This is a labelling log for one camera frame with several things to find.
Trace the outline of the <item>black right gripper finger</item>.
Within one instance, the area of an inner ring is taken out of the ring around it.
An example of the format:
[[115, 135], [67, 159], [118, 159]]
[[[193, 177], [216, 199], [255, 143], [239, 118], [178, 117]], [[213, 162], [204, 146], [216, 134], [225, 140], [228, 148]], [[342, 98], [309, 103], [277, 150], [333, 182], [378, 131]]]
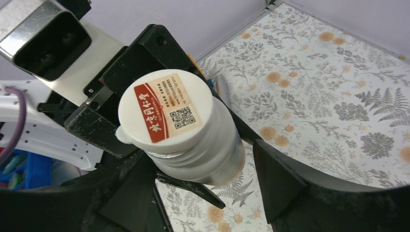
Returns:
[[[211, 92], [214, 97], [221, 100], [216, 90], [212, 89]], [[232, 109], [227, 109], [232, 116], [236, 129], [242, 140], [246, 141], [250, 145], [253, 145], [256, 140], [262, 139], [261, 136], [258, 133], [256, 133], [247, 123], [245, 123], [245, 121], [243, 121]]]
[[170, 232], [143, 151], [108, 162], [57, 187], [0, 191], [3, 232]]
[[179, 180], [168, 176], [162, 171], [157, 171], [157, 180], [163, 184], [190, 191], [219, 209], [226, 207], [225, 203], [214, 192], [212, 192], [203, 184], [186, 180]]
[[375, 188], [253, 144], [266, 220], [277, 232], [407, 232], [410, 188]]

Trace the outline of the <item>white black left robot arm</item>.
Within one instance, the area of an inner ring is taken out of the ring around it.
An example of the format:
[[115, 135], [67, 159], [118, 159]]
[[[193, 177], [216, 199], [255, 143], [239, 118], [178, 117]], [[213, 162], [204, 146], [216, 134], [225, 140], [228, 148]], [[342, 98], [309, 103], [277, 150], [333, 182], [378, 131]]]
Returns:
[[133, 145], [119, 142], [115, 117], [126, 87], [149, 71], [199, 69], [163, 25], [150, 24], [128, 46], [84, 21], [20, 23], [0, 39], [0, 53], [34, 76], [15, 81], [26, 97], [27, 118], [16, 150], [36, 153], [91, 171], [62, 187], [17, 187], [22, 202], [57, 210], [100, 213], [146, 211], [155, 180], [191, 191], [218, 208], [224, 202], [202, 184], [160, 171]]

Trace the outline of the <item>white orange pill bottle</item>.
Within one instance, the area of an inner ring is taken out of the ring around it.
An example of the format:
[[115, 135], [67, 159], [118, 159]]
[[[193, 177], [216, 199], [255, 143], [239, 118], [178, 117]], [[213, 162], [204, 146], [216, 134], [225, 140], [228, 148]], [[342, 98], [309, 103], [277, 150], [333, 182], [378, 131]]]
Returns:
[[184, 153], [147, 155], [170, 177], [212, 186], [226, 185], [242, 172], [246, 161], [243, 142], [223, 102], [213, 99], [210, 131]]

